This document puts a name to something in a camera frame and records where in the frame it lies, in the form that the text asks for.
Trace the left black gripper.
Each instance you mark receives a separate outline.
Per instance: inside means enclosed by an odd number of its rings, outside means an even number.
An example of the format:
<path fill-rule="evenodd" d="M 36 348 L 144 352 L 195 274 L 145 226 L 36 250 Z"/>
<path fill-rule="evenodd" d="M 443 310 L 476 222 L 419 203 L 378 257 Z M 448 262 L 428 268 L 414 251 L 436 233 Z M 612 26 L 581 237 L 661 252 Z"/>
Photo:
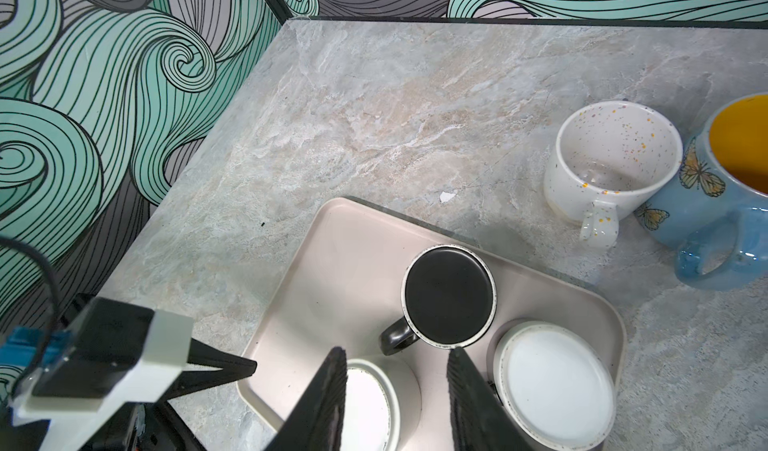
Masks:
<path fill-rule="evenodd" d="M 190 341 L 187 363 L 204 370 L 182 371 L 156 404 L 126 404 L 81 450 L 203 450 L 204 446 L 167 400 L 237 382 L 252 376 L 254 360 Z M 50 422 L 11 425 L 11 409 L 1 410 L 2 450 L 41 450 Z"/>

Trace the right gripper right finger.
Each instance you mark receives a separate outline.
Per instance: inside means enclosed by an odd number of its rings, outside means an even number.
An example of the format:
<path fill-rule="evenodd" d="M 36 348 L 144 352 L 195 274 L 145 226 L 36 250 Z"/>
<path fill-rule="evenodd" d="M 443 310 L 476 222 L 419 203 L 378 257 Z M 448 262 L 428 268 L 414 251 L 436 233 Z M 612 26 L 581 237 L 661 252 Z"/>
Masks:
<path fill-rule="evenodd" d="M 532 450 L 463 348 L 450 351 L 446 375 L 455 450 Z"/>

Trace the blue butterfly mug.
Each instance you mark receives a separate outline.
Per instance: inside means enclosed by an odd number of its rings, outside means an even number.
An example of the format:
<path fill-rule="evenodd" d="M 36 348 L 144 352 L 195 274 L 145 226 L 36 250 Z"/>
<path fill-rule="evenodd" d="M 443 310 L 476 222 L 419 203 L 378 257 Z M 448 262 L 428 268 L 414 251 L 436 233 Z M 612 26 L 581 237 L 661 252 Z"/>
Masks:
<path fill-rule="evenodd" d="M 677 278 L 726 291 L 767 273 L 767 96 L 739 98 L 684 146 L 675 177 L 634 213 L 675 250 Z"/>

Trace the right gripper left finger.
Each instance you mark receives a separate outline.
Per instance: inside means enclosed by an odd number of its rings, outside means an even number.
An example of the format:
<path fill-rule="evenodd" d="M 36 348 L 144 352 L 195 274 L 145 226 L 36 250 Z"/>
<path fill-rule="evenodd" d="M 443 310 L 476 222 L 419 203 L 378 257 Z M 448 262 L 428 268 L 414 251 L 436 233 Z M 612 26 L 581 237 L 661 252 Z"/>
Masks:
<path fill-rule="evenodd" d="M 347 371 L 345 350 L 332 348 L 266 450 L 339 450 Z"/>

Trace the cream speckled mug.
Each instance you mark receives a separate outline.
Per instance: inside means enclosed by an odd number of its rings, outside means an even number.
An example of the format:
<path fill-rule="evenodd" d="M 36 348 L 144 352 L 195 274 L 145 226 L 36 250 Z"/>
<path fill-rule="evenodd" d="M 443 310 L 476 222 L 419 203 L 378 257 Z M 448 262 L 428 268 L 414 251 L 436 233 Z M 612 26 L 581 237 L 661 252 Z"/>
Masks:
<path fill-rule="evenodd" d="M 546 166 L 546 202 L 579 226 L 598 249 L 617 241 L 620 221 L 677 172 L 682 138 L 673 123 L 645 105 L 604 101 L 573 112 L 560 126 Z"/>

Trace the cream white mug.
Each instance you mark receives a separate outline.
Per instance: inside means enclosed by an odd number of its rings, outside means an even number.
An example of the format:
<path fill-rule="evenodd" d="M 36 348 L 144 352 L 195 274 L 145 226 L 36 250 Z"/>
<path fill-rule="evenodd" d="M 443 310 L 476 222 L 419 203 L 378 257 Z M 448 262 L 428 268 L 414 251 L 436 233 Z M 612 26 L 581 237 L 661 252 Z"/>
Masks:
<path fill-rule="evenodd" d="M 421 416 L 421 392 L 411 368 L 395 357 L 347 361 L 342 450 L 403 450 Z"/>

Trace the black mug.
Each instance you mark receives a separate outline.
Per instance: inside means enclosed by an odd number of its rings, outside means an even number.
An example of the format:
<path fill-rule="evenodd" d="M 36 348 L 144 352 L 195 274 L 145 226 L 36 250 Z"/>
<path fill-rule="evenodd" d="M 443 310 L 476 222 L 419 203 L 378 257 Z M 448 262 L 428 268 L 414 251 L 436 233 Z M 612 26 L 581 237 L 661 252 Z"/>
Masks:
<path fill-rule="evenodd" d="M 498 292 L 488 265 L 473 251 L 441 244 L 422 251 L 404 275 L 402 317 L 381 332 L 391 356 L 421 340 L 439 349 L 467 347 L 490 329 Z"/>

